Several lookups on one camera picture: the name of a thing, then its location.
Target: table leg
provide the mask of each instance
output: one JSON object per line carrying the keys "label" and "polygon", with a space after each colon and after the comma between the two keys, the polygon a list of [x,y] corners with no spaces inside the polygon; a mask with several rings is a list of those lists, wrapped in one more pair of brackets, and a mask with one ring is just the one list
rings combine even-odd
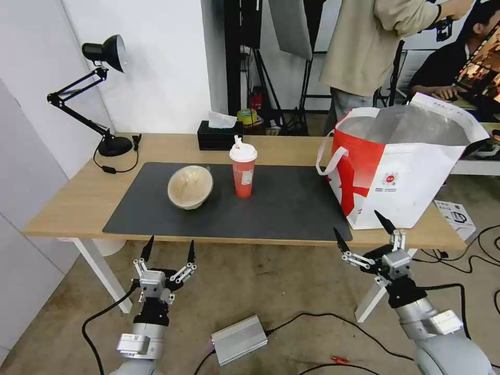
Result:
{"label": "table leg", "polygon": [[[115,301],[122,298],[125,295],[125,291],[116,279],[113,271],[111,271],[108,263],[104,260],[104,257],[101,255],[94,241],[81,240],[77,238],[71,238],[71,241],[82,253],[83,257],[94,270],[95,274],[110,293],[111,297],[113,297]],[[127,298],[119,306],[125,314],[128,314],[132,308],[132,301],[130,301],[130,298]]]}
{"label": "table leg", "polygon": [[[410,257],[413,257],[417,250],[418,249],[416,248],[411,248],[407,251],[407,253]],[[385,284],[380,280],[380,278],[375,277],[375,281],[373,282],[370,291],[365,298],[363,298],[354,312],[354,316],[356,317],[356,321],[358,323],[363,323],[366,318],[368,318],[368,315],[370,315],[375,306],[377,306],[385,293]]]}

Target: tissue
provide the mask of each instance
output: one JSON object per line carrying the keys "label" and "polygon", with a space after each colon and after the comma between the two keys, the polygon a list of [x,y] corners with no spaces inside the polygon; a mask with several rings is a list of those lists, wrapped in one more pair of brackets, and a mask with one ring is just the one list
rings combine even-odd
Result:
{"label": "tissue", "polygon": [[213,129],[230,129],[236,124],[238,118],[208,111],[208,127]]}

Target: black tissue box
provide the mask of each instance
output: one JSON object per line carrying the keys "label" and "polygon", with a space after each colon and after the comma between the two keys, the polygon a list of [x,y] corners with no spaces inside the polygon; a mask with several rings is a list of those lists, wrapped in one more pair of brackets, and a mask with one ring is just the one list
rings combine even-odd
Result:
{"label": "black tissue box", "polygon": [[229,129],[209,128],[208,121],[202,121],[198,128],[198,146],[200,150],[229,151],[235,135],[243,139],[243,124],[240,121]]}

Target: red and white bag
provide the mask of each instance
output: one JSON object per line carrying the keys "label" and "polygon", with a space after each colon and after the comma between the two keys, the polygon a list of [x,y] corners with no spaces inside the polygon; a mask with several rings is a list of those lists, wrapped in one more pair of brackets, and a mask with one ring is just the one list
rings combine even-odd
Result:
{"label": "red and white bag", "polygon": [[412,228],[465,148],[488,133],[466,111],[417,94],[406,106],[355,108],[337,123],[327,176],[353,229],[381,228],[379,211],[397,228]]}

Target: tissue box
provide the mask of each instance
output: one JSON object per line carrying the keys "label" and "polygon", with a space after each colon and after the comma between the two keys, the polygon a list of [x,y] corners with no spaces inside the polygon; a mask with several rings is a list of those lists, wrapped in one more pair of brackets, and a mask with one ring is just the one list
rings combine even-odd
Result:
{"label": "tissue box", "polygon": [[463,205],[445,201],[434,201],[434,203],[462,240],[465,241],[476,231],[476,226]]}
{"label": "tissue box", "polygon": [[198,128],[198,146],[200,150],[229,151],[235,135],[243,138],[243,124],[240,121],[229,129],[209,128],[208,121],[202,121]]}

